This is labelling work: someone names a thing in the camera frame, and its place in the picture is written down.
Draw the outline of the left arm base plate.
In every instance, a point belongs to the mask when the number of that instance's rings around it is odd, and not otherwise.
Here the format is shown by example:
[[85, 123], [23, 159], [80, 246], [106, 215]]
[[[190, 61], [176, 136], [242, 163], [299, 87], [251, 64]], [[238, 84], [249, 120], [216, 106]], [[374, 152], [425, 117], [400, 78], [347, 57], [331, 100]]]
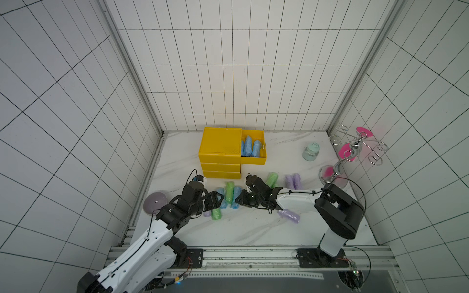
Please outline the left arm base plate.
[[175, 260], [172, 268], [184, 269], [193, 268], [199, 269], [202, 267], [204, 249], [186, 249], [179, 254]]

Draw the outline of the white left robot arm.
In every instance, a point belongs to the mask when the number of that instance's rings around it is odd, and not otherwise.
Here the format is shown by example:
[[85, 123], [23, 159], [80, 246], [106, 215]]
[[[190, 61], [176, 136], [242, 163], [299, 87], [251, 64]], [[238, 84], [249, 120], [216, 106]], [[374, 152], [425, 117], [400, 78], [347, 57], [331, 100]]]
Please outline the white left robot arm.
[[208, 192], [204, 182], [190, 181], [181, 195], [157, 210], [149, 228], [115, 261], [98, 274], [86, 273], [79, 293], [136, 293], [172, 266], [190, 266], [187, 245], [175, 234], [191, 218], [221, 207], [224, 196]]

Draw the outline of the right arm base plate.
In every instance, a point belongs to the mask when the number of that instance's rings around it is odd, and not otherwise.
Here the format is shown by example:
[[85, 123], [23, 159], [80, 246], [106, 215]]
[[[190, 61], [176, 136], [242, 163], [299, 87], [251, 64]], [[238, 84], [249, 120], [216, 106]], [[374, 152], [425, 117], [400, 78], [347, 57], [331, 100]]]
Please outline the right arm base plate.
[[297, 249], [296, 258], [301, 268], [348, 268], [349, 262], [343, 249], [340, 249], [336, 257], [324, 253], [319, 248]]

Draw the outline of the yellow top drawer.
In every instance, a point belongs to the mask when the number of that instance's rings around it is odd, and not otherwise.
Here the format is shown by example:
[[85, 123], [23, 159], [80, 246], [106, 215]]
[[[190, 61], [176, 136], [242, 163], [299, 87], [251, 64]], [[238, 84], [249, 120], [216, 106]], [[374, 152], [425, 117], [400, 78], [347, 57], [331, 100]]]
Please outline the yellow top drawer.
[[265, 165], [267, 151], [265, 133], [259, 130], [242, 130], [242, 164]]

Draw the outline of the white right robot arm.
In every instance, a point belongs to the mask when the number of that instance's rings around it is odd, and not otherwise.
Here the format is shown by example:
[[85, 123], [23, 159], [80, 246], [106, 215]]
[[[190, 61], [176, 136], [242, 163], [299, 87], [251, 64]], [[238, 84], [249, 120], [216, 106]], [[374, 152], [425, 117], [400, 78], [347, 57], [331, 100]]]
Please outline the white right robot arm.
[[315, 211], [328, 230], [318, 245], [318, 255], [335, 259], [348, 240], [355, 239], [366, 208], [335, 181], [320, 190], [298, 191], [270, 188], [260, 177], [248, 174], [248, 189], [234, 200], [238, 205], [272, 211]]

